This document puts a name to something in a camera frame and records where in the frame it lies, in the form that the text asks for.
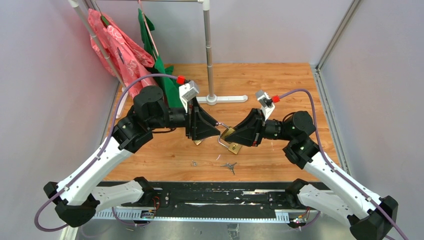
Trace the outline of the small brass padlock with key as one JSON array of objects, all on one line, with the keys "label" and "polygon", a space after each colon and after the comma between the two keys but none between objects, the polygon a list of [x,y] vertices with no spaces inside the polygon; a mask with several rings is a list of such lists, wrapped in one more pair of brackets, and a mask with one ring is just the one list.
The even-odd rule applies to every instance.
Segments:
[{"label": "small brass padlock with key", "polygon": [[194,140],[193,142],[196,146],[198,146],[203,142],[203,140]]}]

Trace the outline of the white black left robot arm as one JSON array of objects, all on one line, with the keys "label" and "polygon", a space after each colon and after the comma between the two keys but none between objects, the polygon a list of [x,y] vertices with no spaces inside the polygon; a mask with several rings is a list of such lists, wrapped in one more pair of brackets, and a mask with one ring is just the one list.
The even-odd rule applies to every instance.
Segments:
[{"label": "white black left robot arm", "polygon": [[220,134],[217,121],[200,107],[196,98],[190,99],[187,107],[168,107],[160,87],[144,87],[134,97],[127,115],[86,162],[66,179],[44,186],[58,217],[75,228],[105,209],[127,203],[149,206],[156,192],[144,177],[114,186],[100,183],[117,165],[151,141],[154,130],[166,128],[183,128],[186,137],[193,141]]}]

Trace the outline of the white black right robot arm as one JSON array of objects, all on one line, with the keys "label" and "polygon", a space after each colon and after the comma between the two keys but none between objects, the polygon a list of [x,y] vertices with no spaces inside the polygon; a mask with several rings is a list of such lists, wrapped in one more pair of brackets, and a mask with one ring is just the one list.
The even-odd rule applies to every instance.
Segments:
[{"label": "white black right robot arm", "polygon": [[286,204],[292,209],[311,207],[328,215],[349,227],[357,240],[383,240],[396,221],[398,202],[389,195],[380,197],[330,160],[311,139],[315,131],[313,118],[306,111],[290,113],[283,120],[266,120],[260,109],[253,108],[223,139],[245,147],[257,147],[262,139],[287,141],[282,149],[286,158],[333,193],[298,178],[286,189]]}]

